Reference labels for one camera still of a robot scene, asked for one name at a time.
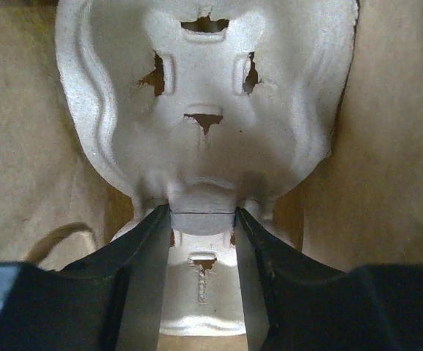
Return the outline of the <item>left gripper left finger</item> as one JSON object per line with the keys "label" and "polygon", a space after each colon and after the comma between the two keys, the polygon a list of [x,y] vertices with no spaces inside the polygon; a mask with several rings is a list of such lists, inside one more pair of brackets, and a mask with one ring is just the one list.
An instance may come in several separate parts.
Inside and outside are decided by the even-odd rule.
{"label": "left gripper left finger", "polygon": [[169,207],[60,271],[0,262],[0,350],[155,350]]}

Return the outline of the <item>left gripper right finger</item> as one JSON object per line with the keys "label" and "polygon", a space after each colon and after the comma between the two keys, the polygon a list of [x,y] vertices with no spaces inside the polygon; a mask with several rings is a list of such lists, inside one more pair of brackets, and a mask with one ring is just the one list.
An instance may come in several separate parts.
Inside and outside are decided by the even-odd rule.
{"label": "left gripper right finger", "polygon": [[235,243],[250,350],[423,350],[423,264],[342,272],[239,208]]}

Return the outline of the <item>brown green paper bag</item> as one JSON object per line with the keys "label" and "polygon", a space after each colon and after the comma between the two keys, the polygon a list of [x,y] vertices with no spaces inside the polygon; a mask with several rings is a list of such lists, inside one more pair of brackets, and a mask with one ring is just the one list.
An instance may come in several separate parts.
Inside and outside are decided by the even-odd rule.
{"label": "brown green paper bag", "polygon": [[[0,1],[0,260],[66,263],[132,216],[86,159],[55,52],[56,1]],[[276,205],[336,268],[423,263],[423,1],[361,1],[332,155]]]}

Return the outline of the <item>brown pulp cup carrier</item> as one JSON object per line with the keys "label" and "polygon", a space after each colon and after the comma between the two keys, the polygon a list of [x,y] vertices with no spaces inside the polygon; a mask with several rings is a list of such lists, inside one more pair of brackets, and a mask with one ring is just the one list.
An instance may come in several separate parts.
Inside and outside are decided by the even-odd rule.
{"label": "brown pulp cup carrier", "polygon": [[139,224],[171,210],[160,331],[245,333],[236,207],[269,230],[330,153],[356,1],[60,1],[56,59],[81,146]]}

